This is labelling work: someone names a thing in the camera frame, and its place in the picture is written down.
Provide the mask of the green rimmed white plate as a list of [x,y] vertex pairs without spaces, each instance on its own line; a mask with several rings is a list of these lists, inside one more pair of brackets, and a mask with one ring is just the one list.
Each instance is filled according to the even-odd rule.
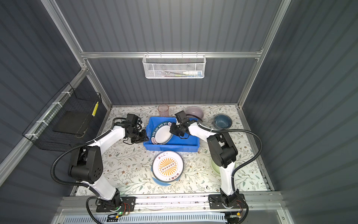
[[152,134],[151,134],[151,142],[154,145],[164,145],[167,144],[173,134],[170,132],[172,123],[169,121],[162,122],[158,124]]

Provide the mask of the orange sunburst plate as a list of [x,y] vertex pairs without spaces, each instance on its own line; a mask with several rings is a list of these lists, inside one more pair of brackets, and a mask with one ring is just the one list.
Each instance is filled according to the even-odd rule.
[[170,182],[183,175],[184,166],[184,160],[180,154],[163,151],[154,158],[151,171],[159,180]]

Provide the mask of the blue white striped plate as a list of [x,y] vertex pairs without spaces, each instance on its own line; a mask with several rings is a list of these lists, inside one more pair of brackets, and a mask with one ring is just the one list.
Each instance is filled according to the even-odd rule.
[[174,181],[170,181],[170,182],[164,182],[164,181],[161,181],[159,180],[153,172],[151,172],[151,176],[152,176],[152,179],[154,180],[154,182],[160,186],[170,186],[170,185],[174,185],[175,183],[177,183],[181,177],[178,177],[177,179],[175,179]]

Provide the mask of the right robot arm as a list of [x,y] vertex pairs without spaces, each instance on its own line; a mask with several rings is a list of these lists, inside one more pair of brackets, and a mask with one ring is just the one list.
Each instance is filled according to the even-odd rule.
[[220,169],[221,193],[231,196],[235,193],[235,171],[238,150],[226,130],[213,130],[201,125],[194,119],[189,119],[184,111],[175,114],[176,122],[171,125],[170,133],[180,138],[185,134],[198,137],[209,146],[212,160]]

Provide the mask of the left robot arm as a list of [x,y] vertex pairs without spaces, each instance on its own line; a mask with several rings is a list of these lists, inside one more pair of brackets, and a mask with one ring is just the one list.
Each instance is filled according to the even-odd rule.
[[104,177],[102,155],[120,140],[129,145],[149,140],[139,116],[129,113],[125,118],[114,118],[104,134],[71,152],[69,176],[84,184],[101,200],[111,201],[118,195],[117,189]]

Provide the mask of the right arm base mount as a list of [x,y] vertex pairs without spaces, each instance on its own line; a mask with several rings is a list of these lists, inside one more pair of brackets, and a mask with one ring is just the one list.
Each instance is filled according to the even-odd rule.
[[208,196],[209,207],[212,210],[219,209],[239,209],[247,208],[243,194],[233,194],[226,196],[225,194],[211,194]]

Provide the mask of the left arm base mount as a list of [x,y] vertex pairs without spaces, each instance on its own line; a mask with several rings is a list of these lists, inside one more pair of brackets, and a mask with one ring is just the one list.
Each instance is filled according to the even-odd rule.
[[136,204],[136,197],[117,197],[110,201],[97,199],[96,212],[132,212]]

